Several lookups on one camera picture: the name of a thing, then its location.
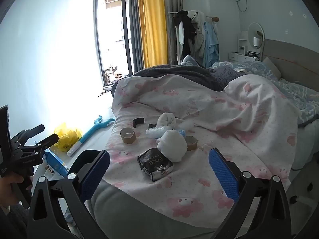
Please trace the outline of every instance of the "hand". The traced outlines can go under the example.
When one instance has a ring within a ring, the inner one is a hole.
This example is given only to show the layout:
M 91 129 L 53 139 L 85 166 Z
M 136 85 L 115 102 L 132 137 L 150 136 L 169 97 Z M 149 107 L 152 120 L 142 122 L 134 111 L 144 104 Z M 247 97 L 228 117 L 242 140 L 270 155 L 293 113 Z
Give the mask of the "hand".
M 0 205 L 7 208 L 10 205 L 15 205 L 19 202 L 17 196 L 11 189 L 11 183 L 22 183 L 23 177 L 14 172 L 10 172 L 5 177 L 0 177 Z

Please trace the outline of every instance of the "black clamp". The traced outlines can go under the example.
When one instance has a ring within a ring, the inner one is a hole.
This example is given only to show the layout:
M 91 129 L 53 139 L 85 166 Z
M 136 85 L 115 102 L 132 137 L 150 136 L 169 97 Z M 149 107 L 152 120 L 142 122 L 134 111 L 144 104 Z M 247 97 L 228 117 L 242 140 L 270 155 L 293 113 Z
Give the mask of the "black clamp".
M 109 164 L 107 151 L 86 150 L 75 160 L 64 179 L 49 181 L 44 176 L 40 177 L 31 200 L 27 238 L 79 238 L 70 232 L 63 216 L 58 201 L 62 198 L 83 238 L 108 239 L 84 202 L 92 197 Z
M 156 127 L 156 124 L 148 124 L 148 128 L 154 128 L 154 127 Z
M 217 148 L 210 151 L 209 161 L 212 168 L 215 165 L 211 163 L 211 160 L 217 159 L 214 157 L 215 153 L 223 162 L 223 168 L 225 170 L 229 169 L 237 180 L 238 198 L 234 200 L 232 209 L 211 239 L 235 238 L 255 197 L 260 197 L 257 211 L 248 232 L 240 238 L 291 238 L 289 205 L 280 178 L 273 176 L 270 180 L 267 180 L 255 178 L 247 171 L 241 172 L 236 164 L 227 161 Z M 217 177 L 219 173 L 222 176 L 225 173 L 217 169 L 216 171 Z
M 139 125 L 139 124 L 144 124 L 145 121 L 144 121 L 144 118 L 137 118 L 137 119 L 134 119 L 133 120 L 133 127 L 136 128 L 136 125 Z
M 21 175 L 22 183 L 12 183 L 11 187 L 24 208 L 30 207 L 32 193 L 27 190 L 32 182 L 33 167 L 43 163 L 44 150 L 58 142 L 57 134 L 45 138 L 34 146 L 25 146 L 28 139 L 44 131 L 44 125 L 33 129 L 22 130 L 10 139 L 8 105 L 0 108 L 0 177 L 5 177 L 10 171 Z

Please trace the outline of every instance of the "glass door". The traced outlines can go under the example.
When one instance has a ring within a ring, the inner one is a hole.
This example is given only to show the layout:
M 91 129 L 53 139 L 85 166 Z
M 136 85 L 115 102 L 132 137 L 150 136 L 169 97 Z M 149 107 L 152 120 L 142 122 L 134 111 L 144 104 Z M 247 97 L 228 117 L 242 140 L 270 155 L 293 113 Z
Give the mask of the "glass door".
M 129 0 L 95 0 L 98 56 L 104 85 L 133 74 Z

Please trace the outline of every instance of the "round mirror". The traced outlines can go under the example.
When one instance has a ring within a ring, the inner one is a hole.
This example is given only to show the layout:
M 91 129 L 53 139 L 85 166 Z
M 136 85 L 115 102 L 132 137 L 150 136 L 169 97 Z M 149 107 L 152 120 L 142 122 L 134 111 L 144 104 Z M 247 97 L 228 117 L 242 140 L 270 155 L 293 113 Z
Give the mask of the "round mirror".
M 260 48 L 265 39 L 263 28 L 258 23 L 251 23 L 248 28 L 248 41 L 253 48 Z

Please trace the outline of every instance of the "hanging clothes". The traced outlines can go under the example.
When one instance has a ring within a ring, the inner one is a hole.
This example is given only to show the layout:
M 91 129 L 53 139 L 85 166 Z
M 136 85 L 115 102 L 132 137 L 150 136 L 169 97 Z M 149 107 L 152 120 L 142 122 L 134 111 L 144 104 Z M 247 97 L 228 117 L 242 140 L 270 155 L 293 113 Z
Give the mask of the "hanging clothes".
M 184 45 L 184 26 L 183 26 L 183 22 L 180 22 L 180 45 Z
M 192 44 L 195 43 L 194 37 L 196 36 L 195 28 L 192 25 L 190 18 L 187 16 L 187 11 L 180 11 L 174 17 L 174 24 L 178 26 L 180 22 L 183 22 L 184 28 L 184 45 L 183 45 L 183 53 L 182 53 L 182 60 L 187 56 L 190 55 L 190 48 L 188 44 L 188 40 L 192 41 Z
M 182 62 L 182 53 L 183 53 L 183 45 L 180 44 L 180 31 L 179 27 L 175 26 L 176 31 L 176 44 L 177 44 L 177 62 L 180 64 Z
M 204 51 L 204 66 L 210 68 L 219 60 L 219 42 L 213 26 L 204 22 L 205 29 L 205 51 Z
M 217 28 L 217 23 L 216 22 L 213 22 L 213 28 L 214 28 L 214 31 L 215 31 L 215 34 L 216 34 L 216 37 L 217 37 L 217 41 L 219 43 L 218 28 Z M 220 55 L 220 49 L 221 49 L 221 47 L 218 45 L 218 55 Z
M 201 11 L 190 10 L 188 11 L 187 16 L 191 19 L 196 29 L 194 49 L 196 52 L 198 51 L 199 57 L 203 57 L 205 50 L 205 14 Z

